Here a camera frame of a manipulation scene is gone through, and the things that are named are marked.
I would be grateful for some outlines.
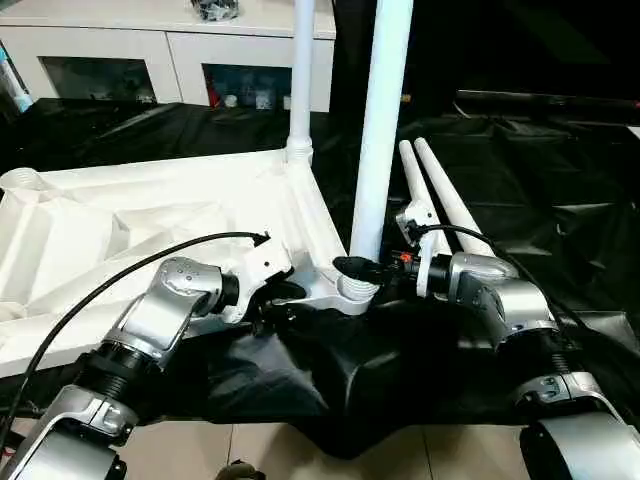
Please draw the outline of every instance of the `tiled floor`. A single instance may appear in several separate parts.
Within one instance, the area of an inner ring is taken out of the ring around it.
[[[528,480],[519,431],[408,427],[344,462],[324,455],[287,425],[164,422],[136,429],[120,455],[129,466],[128,480],[213,480],[237,459],[269,480]]]

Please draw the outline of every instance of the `shelf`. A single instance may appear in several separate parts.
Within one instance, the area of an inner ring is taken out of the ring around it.
[[[0,11],[0,25],[292,37],[293,2],[240,0],[237,18],[205,22],[187,0],[21,0]],[[335,37],[331,0],[316,0],[315,38]]]

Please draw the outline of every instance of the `robotic arm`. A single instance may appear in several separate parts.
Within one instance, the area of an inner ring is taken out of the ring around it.
[[[638,432],[593,375],[566,355],[566,340],[540,289],[496,257],[439,254],[433,245],[442,232],[421,235],[419,225],[430,222],[418,224],[411,212],[409,207],[397,221],[421,256],[396,253],[391,267],[342,257],[336,267],[372,283],[403,276],[418,296],[432,294],[482,319],[505,367],[514,406],[529,420],[520,446],[533,480],[640,479]]]
[[[0,480],[118,480],[126,464],[111,449],[126,443],[140,401],[168,365],[192,318],[217,314],[240,321],[252,295],[292,269],[284,247],[270,240],[228,274],[188,258],[165,260],[84,369],[64,387],[22,442]]]

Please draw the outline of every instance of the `black plastic sheet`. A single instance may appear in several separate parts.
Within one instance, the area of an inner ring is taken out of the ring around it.
[[[314,115],[312,128],[314,173],[347,243],[361,131],[327,115]],[[0,141],[3,170],[45,171],[280,148],[287,132],[287,116],[270,112],[41,100]],[[635,421],[640,142],[604,127],[401,120],[399,139],[418,136],[429,140],[483,231],[605,334],[571,329],[585,364]],[[393,215],[407,201],[398,160],[384,250],[406,248]],[[295,308],[252,320],[185,341],[145,421],[288,422],[342,458],[409,424],[522,421],[486,332],[460,309],[400,291],[357,318]],[[23,414],[37,416],[76,369],[40,372]],[[0,410],[18,380],[0,382]]]

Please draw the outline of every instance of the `white tube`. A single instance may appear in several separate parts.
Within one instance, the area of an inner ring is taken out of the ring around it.
[[[351,230],[351,255],[378,261],[413,0],[378,0]]]
[[[451,183],[451,180],[442,168],[442,165],[440,165],[440,162],[427,141],[424,138],[418,138],[415,146],[422,160],[422,164],[427,171],[427,175],[429,175],[431,183],[438,194],[440,203],[447,213],[447,217],[449,217],[451,225],[458,225],[480,233],[480,228],[471,216],[467,206],[453,186],[453,183]],[[458,233],[457,235],[460,245],[462,245],[465,252],[476,255],[494,256],[493,250],[491,250],[486,243],[462,233]]]
[[[313,148],[309,133],[311,115],[311,65],[315,0],[295,0],[293,71],[291,74],[291,112],[287,161],[311,163]]]
[[[415,153],[413,153],[411,142],[408,140],[401,141],[398,145],[398,149],[400,150],[400,158],[402,158],[404,175],[407,177],[407,183],[409,184],[411,199],[428,199],[428,201],[433,205],[433,202],[431,202],[431,195],[429,195],[429,190],[427,189],[427,184],[424,182],[424,178],[422,178],[418,159],[416,158]]]
[[[418,159],[416,158],[416,154],[413,151],[411,143],[407,140],[403,140],[400,142],[398,148],[400,150],[400,158],[402,158],[404,175],[405,177],[407,177],[407,183],[409,184],[409,193],[411,193],[411,199],[414,202],[419,201],[421,205],[424,205],[424,208],[432,215],[431,224],[438,225],[440,223],[440,218],[438,218],[436,207],[433,204],[431,194],[429,193],[427,184],[425,183],[422,172],[420,171]],[[433,247],[433,253],[436,255],[439,253],[451,255],[451,247],[449,247],[449,242],[447,242],[447,237],[445,236],[444,232],[434,233],[434,236],[438,240]]]
[[[13,68],[11,68],[7,54],[2,47],[0,47],[0,71],[6,80],[9,94],[13,98],[18,110],[20,113],[25,112],[33,105],[33,101],[29,94],[23,90],[22,85],[20,85]]]

